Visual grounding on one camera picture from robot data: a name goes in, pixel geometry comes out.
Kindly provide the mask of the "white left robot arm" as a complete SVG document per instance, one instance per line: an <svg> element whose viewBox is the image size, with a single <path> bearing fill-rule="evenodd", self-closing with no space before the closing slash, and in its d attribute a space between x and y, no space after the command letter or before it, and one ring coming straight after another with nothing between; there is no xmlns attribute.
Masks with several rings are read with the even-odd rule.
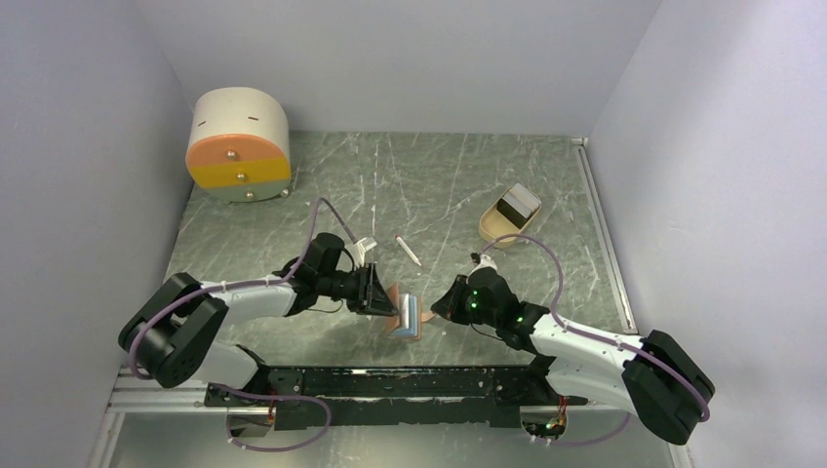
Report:
<svg viewBox="0 0 827 468"><path fill-rule="evenodd" d="M118 345L134 375L174 388L187 380L228 387L254 406L270 390L269 366L246 345L226 345L218 333L237 323L289 318L313 308L321 297L358 315L395 317L399 308L381 285L372 262L338 264L356 256L344 241L323 232L280 270L232 283L171 276L121 329Z"/></svg>

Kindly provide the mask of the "aluminium frame rail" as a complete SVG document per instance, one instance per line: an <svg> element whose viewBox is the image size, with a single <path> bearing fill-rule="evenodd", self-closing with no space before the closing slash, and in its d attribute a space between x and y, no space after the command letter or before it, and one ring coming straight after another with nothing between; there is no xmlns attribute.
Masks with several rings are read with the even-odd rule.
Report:
<svg viewBox="0 0 827 468"><path fill-rule="evenodd" d="M571 139L571 149L581 172L593 222L598 233L598 240L607 267L612 296L615 302L615 308L617 309L621 329L625 334L638 334L639 330L629 301L629 296L624 285L621 269L603 211L600 193L588 158L587 142L587 137L573 137Z"/></svg>

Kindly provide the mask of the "round beige drawer box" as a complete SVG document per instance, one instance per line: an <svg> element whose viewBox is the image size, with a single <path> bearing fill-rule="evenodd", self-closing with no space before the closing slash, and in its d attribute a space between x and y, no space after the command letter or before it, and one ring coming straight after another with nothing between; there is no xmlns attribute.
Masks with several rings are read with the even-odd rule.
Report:
<svg viewBox="0 0 827 468"><path fill-rule="evenodd" d="M280 103L249 87L199 97L185 154L195 185L229 203L290 195L289 124Z"/></svg>

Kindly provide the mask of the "pink leather card holder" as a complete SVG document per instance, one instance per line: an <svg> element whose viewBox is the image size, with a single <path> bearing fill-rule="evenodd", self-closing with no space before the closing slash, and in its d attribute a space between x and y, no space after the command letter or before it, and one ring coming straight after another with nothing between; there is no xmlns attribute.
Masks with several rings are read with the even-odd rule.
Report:
<svg viewBox="0 0 827 468"><path fill-rule="evenodd" d="M422 306L419 296L400 292L397 283L387 292L397 307L398 314L385 319L385 335L398 340L421 340L423 325L433 320L436 314Z"/></svg>

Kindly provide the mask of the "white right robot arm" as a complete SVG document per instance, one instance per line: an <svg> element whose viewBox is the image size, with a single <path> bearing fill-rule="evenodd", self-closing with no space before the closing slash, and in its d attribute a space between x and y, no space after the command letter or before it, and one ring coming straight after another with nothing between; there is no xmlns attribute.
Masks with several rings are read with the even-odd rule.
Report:
<svg viewBox="0 0 827 468"><path fill-rule="evenodd" d="M493 267L456 276L431 310L455 324L489 326L507 346L549 359L526 379L537 403L562 395L625 410L676 446L709 418L712 380L664 331L623 335L563 319L519 299Z"/></svg>

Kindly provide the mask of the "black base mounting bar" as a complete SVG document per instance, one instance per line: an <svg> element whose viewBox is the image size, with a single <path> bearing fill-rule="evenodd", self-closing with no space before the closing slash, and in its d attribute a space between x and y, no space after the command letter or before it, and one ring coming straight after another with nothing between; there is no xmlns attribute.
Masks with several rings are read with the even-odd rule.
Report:
<svg viewBox="0 0 827 468"><path fill-rule="evenodd" d="M231 414L273 415L276 430L396 424L485 423L518 428L522 410L583 406L554 392L535 365L272 367L239 396L209 384L204 404Z"/></svg>

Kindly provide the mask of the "beige oval tray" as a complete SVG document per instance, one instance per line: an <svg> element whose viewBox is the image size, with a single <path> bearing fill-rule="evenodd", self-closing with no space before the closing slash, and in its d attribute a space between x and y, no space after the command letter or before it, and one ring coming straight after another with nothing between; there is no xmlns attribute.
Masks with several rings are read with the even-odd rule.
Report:
<svg viewBox="0 0 827 468"><path fill-rule="evenodd" d="M509 248L515 238L501 239L506 234L522 234L536 218L542 202L522 183L509 187L480 217L478 232L496 249Z"/></svg>

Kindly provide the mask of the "white pen with red cap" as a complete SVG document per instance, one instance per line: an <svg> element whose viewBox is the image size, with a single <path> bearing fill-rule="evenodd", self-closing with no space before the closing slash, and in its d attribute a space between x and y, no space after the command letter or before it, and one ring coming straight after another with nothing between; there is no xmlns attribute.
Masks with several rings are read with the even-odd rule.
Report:
<svg viewBox="0 0 827 468"><path fill-rule="evenodd" d="M421 262L421 260L420 260L420 259L418 258L418 256L414 253L414 251L411 249L411 247L408 245L408 243L407 243L407 242L403 239L403 237L402 237L402 236L400 236L400 235L396 235L396 236L394 237L394 239L395 239L395 241L397 242L397 244L401 247L401 249L405 252L405 254L408 256L408 258L409 258L409 259L410 259L410 260L411 260L411 261L412 261L412 262L413 262L416 266L418 266L418 267L422 267L422 262Z"/></svg>

